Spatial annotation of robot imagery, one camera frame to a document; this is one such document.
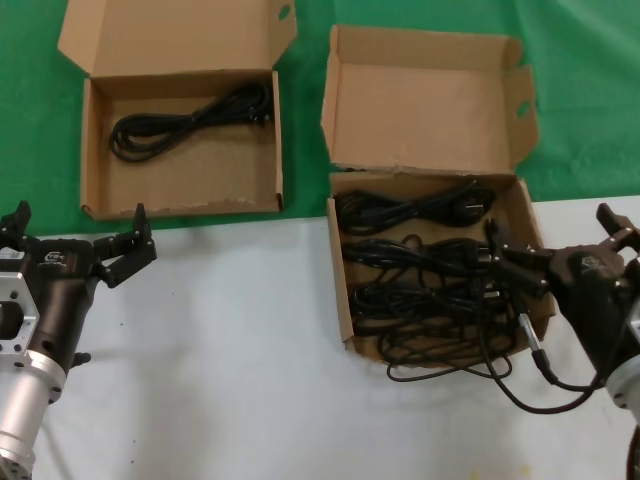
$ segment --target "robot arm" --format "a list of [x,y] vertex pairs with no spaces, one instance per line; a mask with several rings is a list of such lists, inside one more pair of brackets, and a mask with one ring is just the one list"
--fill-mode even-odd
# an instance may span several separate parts
[[[608,238],[558,250],[514,248],[491,220],[485,230],[500,277],[534,298],[553,294],[597,372],[594,382],[640,423],[640,258],[625,265],[618,253],[625,247],[640,253],[640,231],[606,204],[597,218]],[[527,313],[519,313],[536,365],[551,383],[566,386],[551,372]]]
[[156,259],[142,204],[132,231],[93,243],[31,237],[30,217],[21,202],[0,219],[0,362],[18,370],[0,412],[0,480],[31,478],[45,410],[91,358],[76,348],[98,282],[114,288]]

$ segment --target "black cable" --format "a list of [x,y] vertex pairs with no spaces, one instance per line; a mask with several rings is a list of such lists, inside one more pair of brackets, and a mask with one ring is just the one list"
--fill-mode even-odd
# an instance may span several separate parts
[[351,235],[374,235],[411,218],[448,227],[479,222],[495,201],[495,193],[475,181],[418,200],[407,200],[364,190],[336,195],[338,225]]
[[343,243],[342,258],[383,270],[415,267],[450,277],[486,275],[491,262],[484,242],[452,238],[424,245],[418,235],[408,235],[402,242],[368,238]]
[[544,348],[533,350],[531,352],[531,356],[533,357],[536,367],[538,367],[538,370],[542,373],[542,376],[551,385],[555,385],[556,387],[567,390],[568,392],[587,392],[589,391],[589,388],[591,388],[589,385],[570,385],[561,381],[558,376],[553,373],[553,370],[551,369],[551,362],[549,362],[549,357],[547,357],[547,352],[544,351]]
[[[479,305],[478,305],[479,311],[481,311],[481,308],[482,308],[482,301],[483,301],[482,298],[479,298],[479,300],[478,300],[478,302],[479,302]],[[611,354],[610,354],[609,359],[604,364],[604,366],[600,370],[598,370],[596,372],[595,376],[593,377],[593,380],[589,384],[589,388],[586,391],[582,392],[582,395],[580,395],[574,401],[569,402],[569,403],[567,403],[565,405],[561,405],[561,406],[558,406],[558,407],[551,407],[551,408],[537,408],[537,407],[532,407],[532,406],[527,405],[526,403],[522,402],[504,384],[504,382],[502,381],[502,379],[498,375],[497,371],[495,370],[495,368],[491,364],[490,352],[489,352],[489,350],[487,348],[486,340],[484,338],[484,330],[483,330],[483,326],[482,326],[482,321],[481,321],[480,315],[477,316],[476,321],[477,321],[477,327],[478,327],[477,328],[478,343],[479,343],[480,349],[482,351],[482,356],[483,356],[483,358],[485,360],[487,368],[489,369],[489,372],[491,373],[491,376],[492,376],[493,380],[496,382],[498,387],[500,387],[500,389],[503,391],[503,393],[509,398],[509,400],[511,400],[517,407],[521,408],[522,410],[524,410],[526,412],[534,413],[534,414],[538,414],[538,415],[555,415],[555,414],[558,414],[558,413],[568,412],[570,410],[573,410],[574,408],[579,407],[584,402],[586,402],[593,395],[593,393],[599,388],[599,386],[602,383],[602,380],[604,379],[604,376],[608,372],[611,371],[611,368],[613,367],[613,362],[615,361],[615,358],[616,358],[616,354],[618,352],[618,349],[620,348],[620,345],[622,345],[622,341],[624,340],[626,329],[627,329],[627,323],[626,323],[625,319],[623,318],[623,319],[620,320],[620,333],[619,333],[619,336],[618,336],[618,338],[616,339],[616,341],[614,343],[614,347],[611,350]]]
[[[516,342],[517,324],[509,315],[510,306],[497,291],[479,291],[477,279],[464,279],[440,288],[416,285],[402,279],[373,281],[358,285],[349,295],[354,334],[376,336],[378,352],[389,364],[387,375],[398,382],[440,377],[466,371],[484,378],[490,374],[470,368],[482,361],[473,328],[477,296],[489,295],[484,304],[485,326],[490,331],[493,359],[502,358],[512,371],[507,353]],[[500,348],[494,344],[502,343]],[[398,366],[448,365],[451,368],[416,377],[392,374]]]
[[[140,113],[120,119],[109,146],[118,158],[139,163],[172,148],[196,130],[231,124],[264,124],[273,118],[273,93],[266,83],[249,83],[190,115]],[[139,142],[138,138],[152,141]]]

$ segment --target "green tablecloth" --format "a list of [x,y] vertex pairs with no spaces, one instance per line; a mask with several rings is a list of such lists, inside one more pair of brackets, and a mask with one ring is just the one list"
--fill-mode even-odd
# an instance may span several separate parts
[[[31,232],[99,232],[78,207],[84,74],[56,49],[66,0],[0,0],[0,214],[20,199]],[[154,221],[157,228],[324,214],[319,125],[333,23],[507,33],[534,66],[542,140],[518,168],[534,200],[640,194],[640,2],[298,0],[281,72],[282,215]]]

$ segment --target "cardboard box lid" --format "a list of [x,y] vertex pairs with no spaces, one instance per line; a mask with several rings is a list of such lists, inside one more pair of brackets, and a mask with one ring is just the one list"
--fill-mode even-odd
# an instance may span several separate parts
[[91,76],[271,69],[294,0],[69,0],[58,48]]
[[514,38],[335,26],[330,47],[322,128],[335,164],[511,172],[538,142]]

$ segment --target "cardboard box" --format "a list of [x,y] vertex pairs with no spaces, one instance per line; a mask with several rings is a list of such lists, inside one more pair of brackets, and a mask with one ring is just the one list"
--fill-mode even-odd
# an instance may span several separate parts
[[[486,218],[508,226],[519,245],[542,241],[526,185],[513,173],[538,141],[535,89],[529,66],[519,66],[520,43],[509,37],[336,26],[331,32],[322,127],[332,162],[358,172],[331,175],[332,194],[354,189],[419,198],[475,179],[496,202]],[[329,231],[342,340],[380,360],[374,337],[354,337],[351,285],[379,270],[342,260],[335,201]],[[376,235],[425,244],[453,237],[484,240],[483,222],[449,228],[414,219]],[[551,298],[529,300],[543,338],[554,315]],[[517,347],[526,346],[523,332]]]
[[[82,208],[98,220],[282,209],[278,74],[296,36],[293,0],[69,0],[58,47],[89,74]],[[196,132],[144,162],[107,138],[132,113],[191,113],[251,80],[273,85],[275,119]]]

